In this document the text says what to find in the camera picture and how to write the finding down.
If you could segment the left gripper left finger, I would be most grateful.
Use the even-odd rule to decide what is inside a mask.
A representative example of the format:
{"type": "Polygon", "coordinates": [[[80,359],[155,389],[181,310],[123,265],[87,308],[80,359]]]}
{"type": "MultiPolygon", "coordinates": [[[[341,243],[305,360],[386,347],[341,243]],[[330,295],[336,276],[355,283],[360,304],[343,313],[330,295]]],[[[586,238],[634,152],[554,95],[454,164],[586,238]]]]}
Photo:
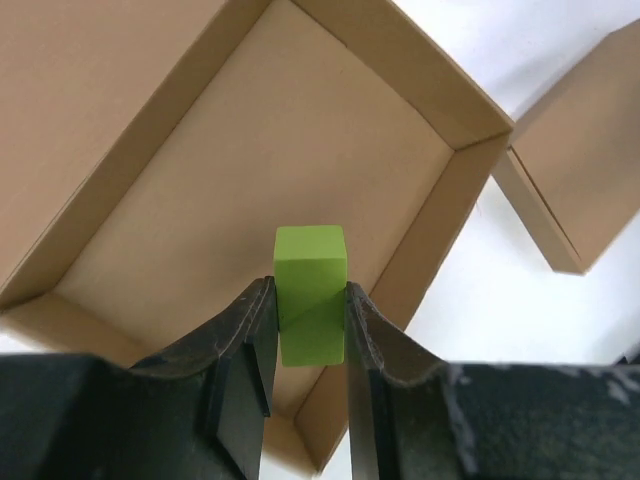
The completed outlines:
{"type": "Polygon", "coordinates": [[[124,368],[93,354],[1,359],[5,479],[255,479],[272,412],[275,282],[124,368]]]}

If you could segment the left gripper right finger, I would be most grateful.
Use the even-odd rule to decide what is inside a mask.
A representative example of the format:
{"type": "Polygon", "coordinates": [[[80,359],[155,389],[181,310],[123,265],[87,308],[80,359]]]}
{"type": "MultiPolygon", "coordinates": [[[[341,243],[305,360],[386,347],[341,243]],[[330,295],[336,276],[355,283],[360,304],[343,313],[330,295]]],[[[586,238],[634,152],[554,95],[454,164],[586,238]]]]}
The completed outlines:
{"type": "Polygon", "coordinates": [[[635,479],[639,368],[444,361],[347,286],[356,479],[635,479]]]}

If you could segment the green block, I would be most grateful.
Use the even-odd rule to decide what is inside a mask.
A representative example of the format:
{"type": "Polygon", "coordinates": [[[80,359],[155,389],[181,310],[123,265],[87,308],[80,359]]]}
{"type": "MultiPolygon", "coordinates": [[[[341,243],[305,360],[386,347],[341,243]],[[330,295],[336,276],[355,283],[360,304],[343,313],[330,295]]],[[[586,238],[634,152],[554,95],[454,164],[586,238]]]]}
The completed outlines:
{"type": "Polygon", "coordinates": [[[274,278],[281,360],[285,367],[344,361],[347,250],[339,225],[276,231],[274,278]]]}

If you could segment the large cardboard box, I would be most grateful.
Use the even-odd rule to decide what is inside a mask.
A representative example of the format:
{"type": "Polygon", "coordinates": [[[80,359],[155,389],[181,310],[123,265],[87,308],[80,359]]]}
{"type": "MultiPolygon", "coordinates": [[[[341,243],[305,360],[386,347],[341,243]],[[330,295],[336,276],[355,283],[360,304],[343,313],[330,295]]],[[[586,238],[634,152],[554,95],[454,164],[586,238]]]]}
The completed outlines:
{"type": "MultiPolygon", "coordinates": [[[[5,1],[1,322],[129,368],[339,225],[404,330],[512,131],[390,1],[5,1]]],[[[263,454],[324,469],[342,365],[285,367],[263,454]]]]}

